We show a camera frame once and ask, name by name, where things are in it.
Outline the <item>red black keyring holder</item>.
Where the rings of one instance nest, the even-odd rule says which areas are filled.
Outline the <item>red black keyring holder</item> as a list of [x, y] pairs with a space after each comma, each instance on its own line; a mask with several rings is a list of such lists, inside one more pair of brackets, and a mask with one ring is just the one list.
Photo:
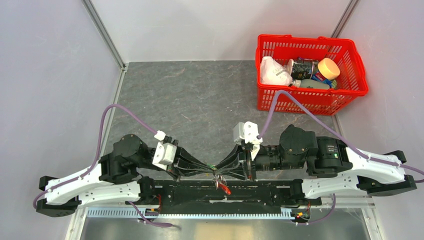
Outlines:
[[222, 175], [215, 175], [213, 178], [216, 189], [221, 189], [225, 192], [226, 195], [231, 195], [231, 190], [227, 185], [226, 179]]

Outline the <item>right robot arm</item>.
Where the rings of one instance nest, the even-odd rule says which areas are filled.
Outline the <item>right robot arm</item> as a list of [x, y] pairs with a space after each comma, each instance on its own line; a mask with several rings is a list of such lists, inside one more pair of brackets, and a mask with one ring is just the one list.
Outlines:
[[296, 205], [347, 190], [387, 197], [417, 188], [401, 167], [406, 158], [400, 150], [383, 155], [354, 151], [340, 139], [316, 136], [294, 125], [281, 133], [277, 145], [262, 145], [251, 122], [240, 123], [233, 131], [235, 147], [214, 171], [215, 186], [225, 192], [229, 192], [225, 176], [254, 181], [259, 171], [296, 169], [309, 175], [289, 185], [289, 200]]

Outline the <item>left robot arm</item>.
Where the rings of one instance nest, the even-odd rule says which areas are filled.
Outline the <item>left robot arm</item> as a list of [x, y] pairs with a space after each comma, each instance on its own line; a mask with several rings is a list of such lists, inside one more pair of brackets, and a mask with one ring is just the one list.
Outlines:
[[159, 205], [154, 180], [141, 176], [139, 169], [165, 172], [174, 180], [217, 172], [216, 166], [200, 162], [164, 132], [156, 131], [154, 138], [157, 145], [148, 147], [138, 136], [127, 134], [113, 145], [112, 152], [97, 154], [89, 167], [62, 178], [41, 177], [41, 193], [33, 200], [33, 208], [56, 218], [100, 203]]

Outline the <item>white plastic bag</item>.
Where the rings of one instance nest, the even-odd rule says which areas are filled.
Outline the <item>white plastic bag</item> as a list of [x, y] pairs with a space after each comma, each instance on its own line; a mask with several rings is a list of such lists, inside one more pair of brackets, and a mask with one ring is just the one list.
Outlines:
[[290, 86], [293, 78], [287, 69], [271, 56], [264, 56], [260, 63], [260, 82], [264, 85]]

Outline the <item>grey green bottle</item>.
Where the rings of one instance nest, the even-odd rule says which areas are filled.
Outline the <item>grey green bottle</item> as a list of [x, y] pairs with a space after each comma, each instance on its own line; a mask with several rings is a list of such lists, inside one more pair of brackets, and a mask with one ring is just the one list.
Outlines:
[[309, 88], [309, 89], [319, 89], [319, 90], [328, 90], [331, 87], [323, 82], [319, 82], [313, 79], [295, 79], [293, 85], [298, 88]]

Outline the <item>dark can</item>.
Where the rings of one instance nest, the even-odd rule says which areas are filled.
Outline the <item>dark can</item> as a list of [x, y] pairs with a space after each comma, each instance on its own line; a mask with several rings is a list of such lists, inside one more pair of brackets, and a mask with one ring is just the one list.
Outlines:
[[318, 71], [319, 60], [310, 58], [289, 59], [287, 62], [287, 71], [294, 80], [311, 79]]

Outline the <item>jar with beige lid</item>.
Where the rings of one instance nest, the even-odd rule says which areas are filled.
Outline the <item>jar with beige lid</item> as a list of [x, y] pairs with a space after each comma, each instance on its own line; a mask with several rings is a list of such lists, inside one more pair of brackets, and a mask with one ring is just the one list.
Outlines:
[[311, 79], [326, 83], [336, 79], [339, 75], [340, 69], [338, 65], [332, 59], [326, 57], [316, 63]]

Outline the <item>red plastic basket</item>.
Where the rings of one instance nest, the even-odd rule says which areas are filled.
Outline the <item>red plastic basket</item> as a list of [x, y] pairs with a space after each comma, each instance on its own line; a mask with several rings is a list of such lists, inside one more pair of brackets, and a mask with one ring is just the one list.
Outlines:
[[357, 97], [369, 92], [366, 70], [355, 43], [345, 38], [293, 37], [290, 34], [260, 34], [257, 37], [255, 66], [260, 70], [263, 57], [272, 57], [285, 65], [299, 57], [313, 60], [329, 58], [340, 69], [335, 89], [311, 89], [295, 86], [263, 84], [257, 74], [257, 109], [268, 111], [275, 92], [285, 90], [314, 115], [333, 116]]

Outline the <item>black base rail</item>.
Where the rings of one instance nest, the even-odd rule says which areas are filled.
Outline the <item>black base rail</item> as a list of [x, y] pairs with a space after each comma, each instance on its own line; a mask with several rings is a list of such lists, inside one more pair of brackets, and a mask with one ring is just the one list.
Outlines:
[[226, 193], [210, 180], [139, 180], [136, 205], [160, 206], [162, 214], [276, 214], [282, 207], [320, 206], [307, 199], [295, 180], [229, 180]]

